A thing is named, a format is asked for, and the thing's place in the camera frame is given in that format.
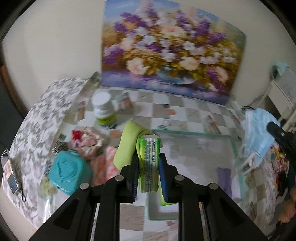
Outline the pink white fuzzy sock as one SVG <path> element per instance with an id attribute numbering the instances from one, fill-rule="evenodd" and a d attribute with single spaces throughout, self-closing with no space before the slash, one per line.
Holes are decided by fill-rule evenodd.
<path id="1" fill-rule="evenodd" d="M 114 166 L 113 160 L 117 149 L 113 146 L 107 146 L 106 153 L 90 161 L 93 170 L 91 186 L 98 186 L 106 183 L 109 179 L 120 174 L 120 171 Z"/>

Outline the light blue face mask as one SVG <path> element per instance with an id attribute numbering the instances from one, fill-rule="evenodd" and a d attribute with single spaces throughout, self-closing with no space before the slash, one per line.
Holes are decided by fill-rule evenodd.
<path id="1" fill-rule="evenodd" d="M 267 131 L 267 125 L 280 122 L 268 111 L 261 108 L 247 109 L 242 112 L 241 128 L 244 132 L 241 148 L 236 160 L 236 170 L 244 172 L 260 166 L 264 156 L 273 145 L 275 139 Z"/>

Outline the small green tissue pack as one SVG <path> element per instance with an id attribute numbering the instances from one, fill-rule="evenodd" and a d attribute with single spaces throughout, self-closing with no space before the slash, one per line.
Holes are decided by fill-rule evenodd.
<path id="1" fill-rule="evenodd" d="M 160 193 L 159 193 L 159 196 L 160 196 L 160 204 L 161 206 L 167 206 L 167 205 L 174 205 L 175 203 L 167 203 L 163 197 L 163 192 L 162 190 L 160 190 Z"/>

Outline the purple wet wipes pack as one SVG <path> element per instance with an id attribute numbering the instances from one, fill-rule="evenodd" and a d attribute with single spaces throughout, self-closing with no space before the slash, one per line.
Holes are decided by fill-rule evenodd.
<path id="1" fill-rule="evenodd" d="M 217 167 L 216 173 L 218 176 L 218 185 L 221 189 L 231 198 L 232 190 L 231 190 L 231 170 L 229 168 L 220 168 Z"/>

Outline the lime green microfiber cloth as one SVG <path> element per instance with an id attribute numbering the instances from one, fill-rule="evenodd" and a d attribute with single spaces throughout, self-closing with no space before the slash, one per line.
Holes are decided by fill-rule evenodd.
<path id="1" fill-rule="evenodd" d="M 136 151 L 139 158 L 140 172 L 143 172 L 144 155 L 142 154 L 142 150 L 140 148 L 139 138 L 141 136 L 152 134 L 153 133 L 149 129 L 141 126 L 133 120 L 129 120 L 122 131 L 120 144 L 113 160 L 114 166 L 121 171 L 123 167 L 130 165 L 133 154 Z"/>

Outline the pink floral scrunchie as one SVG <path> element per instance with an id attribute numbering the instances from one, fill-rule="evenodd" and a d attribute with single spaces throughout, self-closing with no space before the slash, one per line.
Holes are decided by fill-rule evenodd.
<path id="1" fill-rule="evenodd" d="M 73 149 L 85 160 L 98 156 L 106 143 L 105 135 L 91 127 L 72 130 L 71 135 Z"/>

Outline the leopard print scrunchie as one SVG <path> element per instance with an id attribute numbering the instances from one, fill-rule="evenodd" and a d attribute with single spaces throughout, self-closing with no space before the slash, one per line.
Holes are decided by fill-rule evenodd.
<path id="1" fill-rule="evenodd" d="M 53 148 L 51 149 L 54 156 L 57 156 L 62 151 L 68 151 L 68 150 L 69 150 L 68 144 L 63 141 L 55 142 Z"/>

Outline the basket of colourful toys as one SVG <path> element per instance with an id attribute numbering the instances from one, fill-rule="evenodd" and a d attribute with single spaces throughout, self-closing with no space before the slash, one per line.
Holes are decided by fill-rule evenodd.
<path id="1" fill-rule="evenodd" d="M 293 188 L 295 186 L 295 170 L 290 164 L 282 147 L 274 143 L 270 148 L 270 160 L 275 175 L 275 216 L 276 212 L 282 212 L 284 204 L 295 200 Z"/>

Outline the white chair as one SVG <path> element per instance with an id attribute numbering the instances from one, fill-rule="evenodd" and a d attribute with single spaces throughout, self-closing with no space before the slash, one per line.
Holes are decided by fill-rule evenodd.
<path id="1" fill-rule="evenodd" d="M 287 67 L 282 74 L 272 77 L 264 94 L 259 97 L 255 108 L 261 106 L 266 98 L 269 98 L 280 113 L 279 122 L 285 131 L 295 132 L 295 73 Z"/>

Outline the teal plastic toy box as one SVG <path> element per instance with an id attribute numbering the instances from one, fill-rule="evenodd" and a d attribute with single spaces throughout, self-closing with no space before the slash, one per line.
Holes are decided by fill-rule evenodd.
<path id="1" fill-rule="evenodd" d="M 51 184 L 71 196 L 82 183 L 90 183 L 93 170 L 89 164 L 73 151 L 61 151 L 48 173 Z"/>

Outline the teal cloth on shelf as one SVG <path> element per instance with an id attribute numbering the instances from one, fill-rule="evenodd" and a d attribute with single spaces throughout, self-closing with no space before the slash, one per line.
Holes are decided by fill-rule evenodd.
<path id="1" fill-rule="evenodd" d="M 278 60 L 271 69 L 271 76 L 273 79 L 280 78 L 283 76 L 283 74 L 286 72 L 286 70 L 289 68 L 288 64 L 284 61 Z"/>

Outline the white green pill bottle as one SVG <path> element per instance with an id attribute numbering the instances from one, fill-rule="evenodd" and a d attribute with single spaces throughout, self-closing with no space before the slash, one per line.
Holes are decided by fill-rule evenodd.
<path id="1" fill-rule="evenodd" d="M 108 92 L 96 93 L 91 100 L 94 116 L 102 128 L 110 129 L 116 125 L 115 110 Z"/>

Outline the checkered picture tablecloth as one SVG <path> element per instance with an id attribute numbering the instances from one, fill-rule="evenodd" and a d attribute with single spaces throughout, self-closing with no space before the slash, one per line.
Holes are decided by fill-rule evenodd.
<path id="1" fill-rule="evenodd" d="M 65 122 L 79 102 L 113 109 L 109 92 L 90 79 L 61 79 L 31 108 L 10 148 L 22 197 L 9 195 L 37 226 L 32 240 L 143 240 L 168 232 L 168 216 L 137 212 L 136 198 L 178 209 L 179 240 L 266 240 L 259 219 L 247 214 L 254 193 L 246 175 L 257 171 L 274 143 L 268 126 L 280 124 L 264 109 L 230 109 L 231 135 L 172 129 L 170 121 L 145 128 L 117 117 L 120 143 L 100 128 L 96 112 Z"/>

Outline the smartphone with keyring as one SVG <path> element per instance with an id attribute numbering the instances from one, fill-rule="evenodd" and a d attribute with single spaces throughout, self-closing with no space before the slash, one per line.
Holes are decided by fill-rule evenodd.
<path id="1" fill-rule="evenodd" d="M 17 180 L 15 168 L 12 165 L 8 149 L 5 149 L 1 155 L 1 165 L 4 172 L 4 177 L 12 194 L 16 195 L 20 193 L 22 201 L 26 202 L 26 197 L 24 196 L 22 185 Z"/>

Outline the floral painting canvas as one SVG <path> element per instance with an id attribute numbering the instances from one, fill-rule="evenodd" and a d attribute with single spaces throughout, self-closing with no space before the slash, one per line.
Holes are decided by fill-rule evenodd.
<path id="1" fill-rule="evenodd" d="M 246 35 L 204 10 L 175 1 L 106 1 L 102 83 L 224 105 Z"/>

